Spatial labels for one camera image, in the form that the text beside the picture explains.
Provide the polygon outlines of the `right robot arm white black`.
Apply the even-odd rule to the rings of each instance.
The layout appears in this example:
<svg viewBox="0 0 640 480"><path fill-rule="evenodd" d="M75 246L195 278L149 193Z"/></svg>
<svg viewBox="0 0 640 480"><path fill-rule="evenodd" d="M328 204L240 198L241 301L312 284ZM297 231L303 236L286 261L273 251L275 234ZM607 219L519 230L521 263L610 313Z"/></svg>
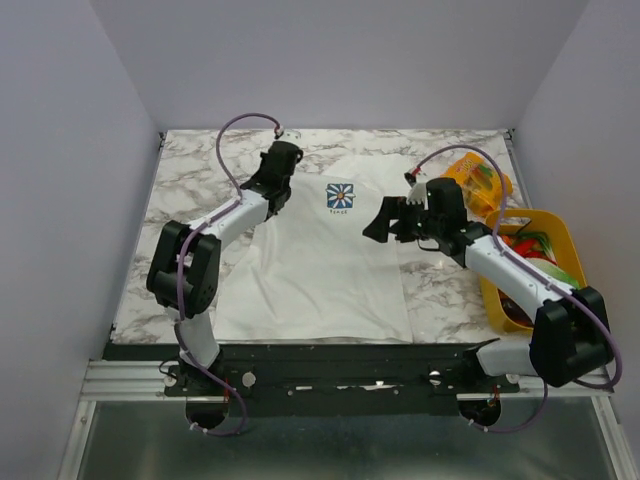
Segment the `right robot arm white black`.
<svg viewBox="0 0 640 480"><path fill-rule="evenodd" d="M615 358L599 292L552 277L487 225L469 220L462 190L451 178L416 183L405 197L384 197L363 234L378 243L435 241L439 252L489 280L532 321L529 341L494 340L466 352L460 379L471 391L483 391L506 374L537 376L561 387Z"/></svg>

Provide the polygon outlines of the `white t-shirt with flower print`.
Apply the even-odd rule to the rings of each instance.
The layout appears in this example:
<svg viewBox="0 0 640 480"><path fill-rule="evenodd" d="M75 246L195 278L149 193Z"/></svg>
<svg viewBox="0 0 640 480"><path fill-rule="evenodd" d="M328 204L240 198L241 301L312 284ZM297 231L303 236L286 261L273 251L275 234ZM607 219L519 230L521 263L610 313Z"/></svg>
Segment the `white t-shirt with flower print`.
<svg viewBox="0 0 640 480"><path fill-rule="evenodd" d="M279 214L258 225L223 280L213 313L220 341L409 342L395 245L363 236L386 196L404 196L413 167L397 154L297 172Z"/></svg>

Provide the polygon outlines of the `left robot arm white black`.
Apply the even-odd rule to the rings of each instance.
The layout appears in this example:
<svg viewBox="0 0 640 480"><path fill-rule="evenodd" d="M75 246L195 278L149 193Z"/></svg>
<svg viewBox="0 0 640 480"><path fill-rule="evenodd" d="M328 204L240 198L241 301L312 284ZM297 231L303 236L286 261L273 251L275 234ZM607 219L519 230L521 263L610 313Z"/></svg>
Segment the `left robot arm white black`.
<svg viewBox="0 0 640 480"><path fill-rule="evenodd" d="M180 358L191 365L187 382L201 395L214 393L222 380L213 364L220 347L208 313L218 289L221 254L283 208L302 158L296 138L282 134L260 154L258 170L240 185L238 198L199 220L170 221L161 230L146 288L173 320Z"/></svg>

